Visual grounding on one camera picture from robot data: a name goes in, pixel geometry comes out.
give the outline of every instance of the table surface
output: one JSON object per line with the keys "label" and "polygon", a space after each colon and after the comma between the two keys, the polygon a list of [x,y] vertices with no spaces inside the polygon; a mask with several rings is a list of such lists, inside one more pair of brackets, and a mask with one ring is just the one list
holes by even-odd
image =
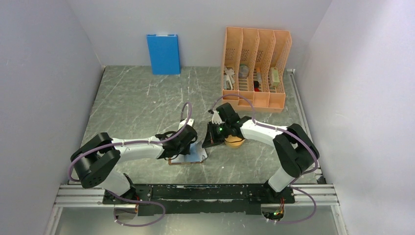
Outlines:
{"label": "table surface", "polygon": [[[183,103],[192,103],[192,118],[203,140],[211,114],[207,112],[221,96],[220,67],[184,67],[180,75],[153,75],[150,66],[107,66],[93,104],[83,143],[100,132],[119,139],[142,139],[176,131]],[[281,113],[257,113],[257,120],[273,125],[301,124],[299,104],[288,76]],[[249,112],[238,112],[241,117]],[[134,183],[225,184],[264,183],[281,166],[275,148],[245,141],[238,149],[226,145],[207,149],[202,164],[168,165],[165,160],[142,159],[118,164]],[[316,184],[307,174],[297,184]]]}

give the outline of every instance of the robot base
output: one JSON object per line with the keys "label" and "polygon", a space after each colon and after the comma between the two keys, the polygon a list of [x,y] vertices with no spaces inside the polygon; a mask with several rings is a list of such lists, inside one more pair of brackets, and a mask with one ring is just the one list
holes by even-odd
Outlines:
{"label": "robot base", "polygon": [[[166,207],[166,214],[245,212],[262,214],[261,204],[295,202],[293,190],[286,187],[275,193],[264,184],[220,185],[135,185],[140,200],[154,201]],[[105,192],[103,204],[128,204]],[[138,216],[162,214],[157,205],[139,206]]]}

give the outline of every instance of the blue folder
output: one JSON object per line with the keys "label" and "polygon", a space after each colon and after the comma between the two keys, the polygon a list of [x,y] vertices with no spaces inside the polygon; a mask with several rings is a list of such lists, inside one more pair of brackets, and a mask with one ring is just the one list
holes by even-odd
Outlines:
{"label": "blue folder", "polygon": [[147,44],[153,74],[180,74],[177,34],[147,34]]}

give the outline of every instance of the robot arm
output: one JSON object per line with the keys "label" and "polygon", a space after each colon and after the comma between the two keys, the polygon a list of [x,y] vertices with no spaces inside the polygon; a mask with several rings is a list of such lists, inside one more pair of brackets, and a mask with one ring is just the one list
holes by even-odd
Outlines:
{"label": "robot arm", "polygon": [[146,139],[120,140],[110,138],[107,133],[100,133],[93,137],[71,156],[71,161],[94,148],[110,143],[119,143],[115,146],[103,148],[99,151],[88,154],[75,163],[74,169],[79,177],[83,188],[100,186],[117,195],[124,195],[129,192],[135,193],[134,184],[127,175],[121,174],[114,169],[115,165],[137,159],[166,159],[173,158],[179,154],[188,154],[190,144],[197,140],[197,133],[190,125],[175,138],[163,142],[168,135],[176,132],[157,134]]}
{"label": "robot arm", "polygon": [[213,113],[212,121],[207,125],[207,135],[202,147],[211,147],[222,144],[229,135],[241,139],[256,140],[275,147],[281,167],[266,182],[275,192],[282,191],[293,180],[301,176],[313,163],[310,152],[290,135],[277,131],[287,130],[294,134],[314,152],[319,158],[319,152],[311,142],[302,127],[298,124],[291,126],[261,125],[253,122],[251,117],[240,118],[229,103],[222,104]]}

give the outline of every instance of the white wall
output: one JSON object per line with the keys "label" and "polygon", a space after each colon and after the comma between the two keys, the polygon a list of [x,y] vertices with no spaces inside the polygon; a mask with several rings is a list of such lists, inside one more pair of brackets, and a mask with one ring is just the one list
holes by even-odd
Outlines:
{"label": "white wall", "polygon": [[101,65],[64,0],[1,1],[0,234],[43,234]]}
{"label": "white wall", "polygon": [[415,1],[334,0],[297,73],[351,235],[415,232]]}
{"label": "white wall", "polygon": [[226,26],[289,30],[296,68],[331,0],[68,0],[104,65],[150,65],[146,34],[177,33],[185,66],[220,66]]}

